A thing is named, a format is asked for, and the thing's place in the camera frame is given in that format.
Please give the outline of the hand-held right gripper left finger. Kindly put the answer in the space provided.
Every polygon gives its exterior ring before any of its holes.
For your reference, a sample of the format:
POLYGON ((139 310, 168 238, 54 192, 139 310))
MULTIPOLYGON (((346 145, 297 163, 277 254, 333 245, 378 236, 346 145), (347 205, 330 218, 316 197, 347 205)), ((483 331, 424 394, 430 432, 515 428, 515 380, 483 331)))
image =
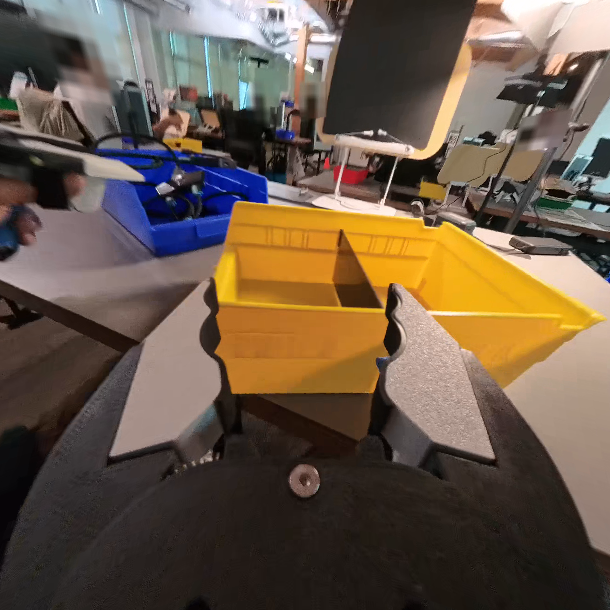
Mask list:
POLYGON ((196 464, 239 421, 216 354, 218 311, 215 282, 208 279, 143 342, 112 461, 169 449, 196 464))

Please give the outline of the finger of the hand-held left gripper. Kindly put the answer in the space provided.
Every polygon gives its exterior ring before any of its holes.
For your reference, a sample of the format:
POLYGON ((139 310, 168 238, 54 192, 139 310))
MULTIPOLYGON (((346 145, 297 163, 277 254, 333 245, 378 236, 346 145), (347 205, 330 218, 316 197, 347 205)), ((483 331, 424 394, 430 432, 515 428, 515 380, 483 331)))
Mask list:
POLYGON ((138 171, 116 159, 76 149, 71 143, 51 143, 31 135, 1 136, 1 163, 96 179, 145 181, 138 171))
POLYGON ((93 213, 101 207, 106 180, 83 175, 69 176, 69 208, 80 213, 93 213))

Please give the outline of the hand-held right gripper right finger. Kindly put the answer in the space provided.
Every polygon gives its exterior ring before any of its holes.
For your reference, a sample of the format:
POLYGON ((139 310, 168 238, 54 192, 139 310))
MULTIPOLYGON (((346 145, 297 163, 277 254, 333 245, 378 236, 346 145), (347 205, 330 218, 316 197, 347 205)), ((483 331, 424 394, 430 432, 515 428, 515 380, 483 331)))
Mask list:
POLYGON ((443 453, 494 463, 459 344, 399 284, 388 287, 385 317, 387 355, 376 359, 374 435, 390 460, 423 467, 443 453))

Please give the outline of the large blue bin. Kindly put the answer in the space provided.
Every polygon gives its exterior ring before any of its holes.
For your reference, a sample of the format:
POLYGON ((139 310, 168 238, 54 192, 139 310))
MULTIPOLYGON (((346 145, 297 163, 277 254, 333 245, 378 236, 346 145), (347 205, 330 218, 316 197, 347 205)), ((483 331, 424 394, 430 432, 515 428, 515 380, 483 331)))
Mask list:
POLYGON ((219 245, 225 241, 235 202, 268 202, 266 177, 239 168, 225 154, 185 154, 167 148, 96 152, 131 166, 144 177, 144 182, 109 181, 102 207, 156 257, 219 245), (176 170, 205 172, 199 193, 156 194, 156 185, 176 170))

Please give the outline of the person's left hand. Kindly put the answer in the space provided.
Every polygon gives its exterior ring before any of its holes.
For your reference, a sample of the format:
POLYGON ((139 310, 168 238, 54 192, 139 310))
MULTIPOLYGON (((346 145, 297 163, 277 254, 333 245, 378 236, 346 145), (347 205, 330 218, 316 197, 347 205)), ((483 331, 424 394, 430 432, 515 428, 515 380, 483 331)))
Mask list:
POLYGON ((1 225, 10 219, 14 209, 20 211, 17 218, 18 241, 22 246, 31 246, 37 240, 42 223, 37 214, 29 209, 29 204, 37 201, 38 190, 20 180, 1 178, 1 225))

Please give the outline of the computer monitor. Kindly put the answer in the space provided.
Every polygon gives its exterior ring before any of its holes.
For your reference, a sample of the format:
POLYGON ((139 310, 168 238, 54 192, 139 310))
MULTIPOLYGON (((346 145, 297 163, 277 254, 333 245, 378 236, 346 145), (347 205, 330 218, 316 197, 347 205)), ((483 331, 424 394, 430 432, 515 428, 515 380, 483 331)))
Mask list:
POLYGON ((124 80, 113 91, 113 110, 119 133, 152 136, 148 101, 139 84, 124 80))

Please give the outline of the black office chair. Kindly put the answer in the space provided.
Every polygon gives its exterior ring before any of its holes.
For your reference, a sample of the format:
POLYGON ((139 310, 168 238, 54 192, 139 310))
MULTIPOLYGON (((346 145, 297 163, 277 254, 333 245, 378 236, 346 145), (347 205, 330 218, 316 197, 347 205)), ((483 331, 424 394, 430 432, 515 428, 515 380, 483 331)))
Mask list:
POLYGON ((224 150, 244 170, 255 167, 259 174, 266 170, 265 125, 261 114, 252 109, 219 110, 224 135, 224 150))

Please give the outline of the black power bank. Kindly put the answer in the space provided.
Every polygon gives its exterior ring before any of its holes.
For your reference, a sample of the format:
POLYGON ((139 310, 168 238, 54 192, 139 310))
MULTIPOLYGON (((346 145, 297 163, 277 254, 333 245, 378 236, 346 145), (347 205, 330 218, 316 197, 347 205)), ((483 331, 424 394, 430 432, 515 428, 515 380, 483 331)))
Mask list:
POLYGON ((452 225, 463 232, 468 233, 469 235, 474 234, 474 230, 477 226, 473 219, 447 210, 438 212, 436 214, 432 226, 440 227, 443 224, 452 225))

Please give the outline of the small grey device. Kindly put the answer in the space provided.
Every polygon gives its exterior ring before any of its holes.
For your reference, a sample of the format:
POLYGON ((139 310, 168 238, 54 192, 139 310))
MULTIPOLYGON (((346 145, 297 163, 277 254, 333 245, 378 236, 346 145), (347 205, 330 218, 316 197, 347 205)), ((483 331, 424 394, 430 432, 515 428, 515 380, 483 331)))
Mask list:
POLYGON ((513 236, 509 240, 509 246, 527 255, 566 256, 573 251, 572 246, 547 237, 513 236))

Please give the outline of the white base lamp stand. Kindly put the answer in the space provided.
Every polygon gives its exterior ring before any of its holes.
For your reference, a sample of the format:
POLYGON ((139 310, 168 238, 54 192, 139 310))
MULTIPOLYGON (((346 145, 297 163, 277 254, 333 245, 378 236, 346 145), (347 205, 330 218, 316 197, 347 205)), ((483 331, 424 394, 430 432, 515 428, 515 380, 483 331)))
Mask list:
POLYGON ((326 210, 341 212, 354 212, 365 215, 376 215, 380 217, 394 217, 396 209, 385 204, 388 197, 393 175, 398 161, 411 157, 416 149, 398 137, 389 134, 384 129, 374 129, 349 133, 338 133, 334 135, 335 144, 343 149, 342 162, 340 164, 339 177, 336 180, 334 191, 331 194, 323 194, 312 201, 312 205, 326 210), (348 153, 352 149, 363 153, 380 154, 394 158, 390 178, 378 202, 368 202, 351 198, 341 194, 340 187, 343 174, 347 166, 348 153))

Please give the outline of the silver stand pole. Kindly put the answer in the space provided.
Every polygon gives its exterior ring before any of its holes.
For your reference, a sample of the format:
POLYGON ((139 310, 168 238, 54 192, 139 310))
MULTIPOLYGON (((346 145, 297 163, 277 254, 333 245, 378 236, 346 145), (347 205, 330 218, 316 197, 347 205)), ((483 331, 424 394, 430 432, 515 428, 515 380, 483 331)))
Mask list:
POLYGON ((515 206, 515 210, 512 213, 512 216, 509 218, 503 232, 506 234, 512 234, 521 221, 521 218, 528 207, 530 201, 532 200, 535 191, 538 189, 540 184, 543 182, 545 176, 547 175, 548 169, 553 162, 554 156, 558 146, 549 147, 545 149, 543 157, 540 160, 535 172, 532 174, 530 181, 527 183, 523 193, 521 194, 517 205, 515 206))

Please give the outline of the beige folding panel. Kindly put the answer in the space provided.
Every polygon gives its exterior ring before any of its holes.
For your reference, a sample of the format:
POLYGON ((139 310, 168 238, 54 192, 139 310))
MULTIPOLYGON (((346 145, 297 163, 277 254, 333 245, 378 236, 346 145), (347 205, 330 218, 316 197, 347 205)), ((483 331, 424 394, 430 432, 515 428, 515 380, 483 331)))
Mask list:
MULTIPOLYGON (((450 182, 462 182, 477 188, 492 175, 498 173, 511 146, 498 143, 495 146, 475 146, 462 143, 446 158, 437 176, 437 183, 447 186, 450 182)), ((511 155, 502 177, 523 182, 533 175, 543 150, 516 150, 511 155)))

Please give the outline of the red plastic bin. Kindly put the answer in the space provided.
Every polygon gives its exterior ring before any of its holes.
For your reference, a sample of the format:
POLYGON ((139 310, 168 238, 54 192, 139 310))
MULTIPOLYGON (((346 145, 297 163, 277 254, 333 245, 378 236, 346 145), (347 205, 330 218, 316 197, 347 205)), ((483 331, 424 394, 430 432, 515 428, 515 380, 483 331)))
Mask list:
POLYGON ((340 182, 341 186, 343 185, 359 185, 364 182, 368 175, 369 171, 367 167, 359 168, 359 167, 351 167, 341 165, 336 165, 333 170, 333 180, 334 182, 340 182))

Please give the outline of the beige framed black panel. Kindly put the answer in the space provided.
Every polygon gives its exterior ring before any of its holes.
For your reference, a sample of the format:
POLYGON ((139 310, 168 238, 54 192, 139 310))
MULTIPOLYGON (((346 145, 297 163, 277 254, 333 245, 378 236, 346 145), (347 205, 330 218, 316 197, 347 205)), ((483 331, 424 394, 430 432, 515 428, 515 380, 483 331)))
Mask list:
POLYGON ((331 54, 325 144, 422 160, 438 152, 464 89, 477 1, 353 1, 331 54))

